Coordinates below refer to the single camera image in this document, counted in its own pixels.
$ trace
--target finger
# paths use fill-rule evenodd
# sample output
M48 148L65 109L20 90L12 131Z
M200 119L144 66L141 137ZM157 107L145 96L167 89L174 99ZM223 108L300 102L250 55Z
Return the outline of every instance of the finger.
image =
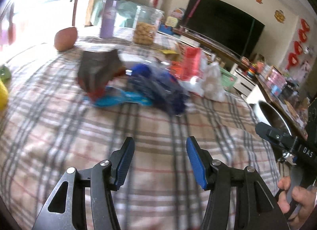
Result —
M292 191L292 198L302 204L303 207L311 207L315 205L316 189L313 187L311 191L295 186Z
M278 202L277 202L278 206L280 207L281 211L283 212L283 214L287 213L290 209L289 204L287 203L286 200L286 192L281 192L279 198L278 198Z
M316 188L313 187L311 191L308 191L299 186L294 187L292 198L302 204L303 207L298 212L298 218L300 222L305 222L315 207Z
M277 184L277 187L282 190L288 190L291 186L291 178L289 176L283 177Z

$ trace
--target bed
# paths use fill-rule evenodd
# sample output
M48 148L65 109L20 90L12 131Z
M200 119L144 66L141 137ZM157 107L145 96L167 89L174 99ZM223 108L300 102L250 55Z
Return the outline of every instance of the bed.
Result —
M121 229L199 229L209 192L196 184L185 142L195 136L201 148L230 167L252 165L272 191L280 177L268 142L255 133L257 119L246 102L226 93L223 103L195 95L181 117L138 104L99 109L84 99L76 83L83 51L109 51L144 58L160 56L175 39L158 34L155 44L133 44L132 29L116 28L99 39L98 27L79 32L75 47L57 52L39 44L8 60L10 100L0 118L0 195L22 229L31 229L45 200L70 166L90 168L119 149L126 136L136 143L121 189L113 194ZM113 83L124 88L126 79ZM229 227L233 229L235 192ZM89 210L89 189L86 208ZM91 214L88 229L93 229Z

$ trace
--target black metal bracket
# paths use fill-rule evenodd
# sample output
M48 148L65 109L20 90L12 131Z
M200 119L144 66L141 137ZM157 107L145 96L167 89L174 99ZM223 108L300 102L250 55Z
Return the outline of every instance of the black metal bracket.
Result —
M95 229L120 230L111 191L124 184L135 144L127 137L120 150L93 168L77 171L70 167L61 177L40 211L33 230L87 230L85 188L91 190Z
M234 230L289 229L274 196L254 167L227 167L201 149L193 136L187 139L186 150L196 181L204 190L210 190L200 230L227 229L231 187L237 187Z

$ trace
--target television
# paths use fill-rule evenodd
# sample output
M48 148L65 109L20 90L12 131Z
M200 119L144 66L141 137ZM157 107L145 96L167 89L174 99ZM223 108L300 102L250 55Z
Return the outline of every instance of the television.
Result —
M251 15L221 0L189 0L183 26L246 58L264 28Z

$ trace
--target bolt head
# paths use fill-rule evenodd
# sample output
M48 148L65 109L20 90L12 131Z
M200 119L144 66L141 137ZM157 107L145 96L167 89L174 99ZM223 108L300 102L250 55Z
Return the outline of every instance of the bolt head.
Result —
M101 164L103 167L106 167L106 166L108 166L108 165L110 164L110 161L107 160L107 159L105 159L105 160L101 161L100 164Z
M75 169L74 167L67 168L67 170L66 170L66 172L67 172L68 174L72 174L72 173L74 173L75 171L76 171L76 169Z
M218 160L218 159L214 159L211 163L212 163L214 166L220 166L221 161Z
M253 173L255 171L255 168L252 166L247 167L248 172Z

